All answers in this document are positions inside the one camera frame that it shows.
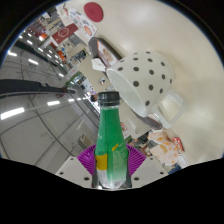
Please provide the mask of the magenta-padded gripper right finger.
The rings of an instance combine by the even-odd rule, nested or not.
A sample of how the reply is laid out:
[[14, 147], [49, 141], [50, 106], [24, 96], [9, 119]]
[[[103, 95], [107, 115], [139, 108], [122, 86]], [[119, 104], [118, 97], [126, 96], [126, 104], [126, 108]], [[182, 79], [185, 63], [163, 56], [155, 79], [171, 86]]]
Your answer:
[[147, 157], [132, 146], [127, 146], [127, 149], [128, 172], [133, 188], [143, 187], [168, 175], [154, 156]]

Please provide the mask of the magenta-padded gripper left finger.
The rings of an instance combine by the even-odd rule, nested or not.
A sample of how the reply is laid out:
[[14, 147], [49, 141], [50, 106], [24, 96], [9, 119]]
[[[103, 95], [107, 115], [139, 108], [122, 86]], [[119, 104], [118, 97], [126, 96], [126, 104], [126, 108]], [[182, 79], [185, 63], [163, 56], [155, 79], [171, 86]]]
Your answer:
[[56, 175], [84, 188], [93, 187], [95, 173], [95, 145], [88, 147], [77, 157], [70, 156]]

